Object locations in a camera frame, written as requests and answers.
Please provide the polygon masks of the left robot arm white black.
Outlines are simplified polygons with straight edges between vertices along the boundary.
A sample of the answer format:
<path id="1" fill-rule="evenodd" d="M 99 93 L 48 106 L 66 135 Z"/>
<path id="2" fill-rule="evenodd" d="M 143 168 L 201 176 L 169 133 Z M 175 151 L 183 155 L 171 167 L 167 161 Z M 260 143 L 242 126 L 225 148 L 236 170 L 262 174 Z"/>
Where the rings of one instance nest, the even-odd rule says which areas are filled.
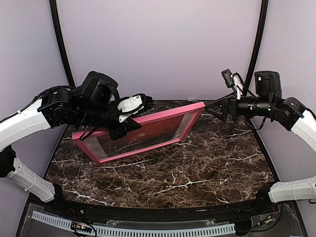
<path id="1" fill-rule="evenodd" d="M 23 109 L 0 122 L 0 176 L 14 181 L 36 195 L 59 215 L 66 215 L 70 205 L 63 200 L 62 188 L 40 178 L 17 157 L 12 144 L 34 133 L 64 124 L 75 127 L 106 128 L 117 140 L 141 128 L 131 116 L 145 111 L 152 98 L 139 93 L 120 98 L 111 85 L 55 86 L 36 96 Z"/>

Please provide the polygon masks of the red and grey photo print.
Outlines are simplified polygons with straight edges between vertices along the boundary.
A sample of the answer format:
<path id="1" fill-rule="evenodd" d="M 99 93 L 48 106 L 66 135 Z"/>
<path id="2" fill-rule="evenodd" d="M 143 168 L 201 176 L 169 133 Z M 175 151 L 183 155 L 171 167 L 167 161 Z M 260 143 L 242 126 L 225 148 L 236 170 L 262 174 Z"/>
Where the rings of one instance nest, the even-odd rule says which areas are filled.
<path id="1" fill-rule="evenodd" d="M 95 154 L 100 158 L 129 156 L 144 149 L 178 139 L 183 130 L 184 116 L 167 118 L 142 125 L 123 138 L 112 141 L 109 135 L 95 138 Z"/>

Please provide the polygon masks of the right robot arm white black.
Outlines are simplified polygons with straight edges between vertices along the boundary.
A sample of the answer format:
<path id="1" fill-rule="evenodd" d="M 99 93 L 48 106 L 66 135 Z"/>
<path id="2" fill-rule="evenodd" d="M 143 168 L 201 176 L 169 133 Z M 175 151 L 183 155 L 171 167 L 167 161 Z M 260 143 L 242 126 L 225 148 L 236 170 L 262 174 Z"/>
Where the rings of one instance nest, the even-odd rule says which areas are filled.
<path id="1" fill-rule="evenodd" d="M 205 107 L 216 118 L 226 121 L 228 116 L 263 117 L 277 121 L 286 130 L 302 139 L 312 150 L 316 149 L 316 116 L 294 97 L 269 101 L 267 97 L 242 97 L 233 95 L 219 99 Z M 316 178 L 314 176 L 288 182 L 266 183 L 256 194 L 252 210 L 263 214 L 271 203 L 293 200 L 314 200 Z"/>

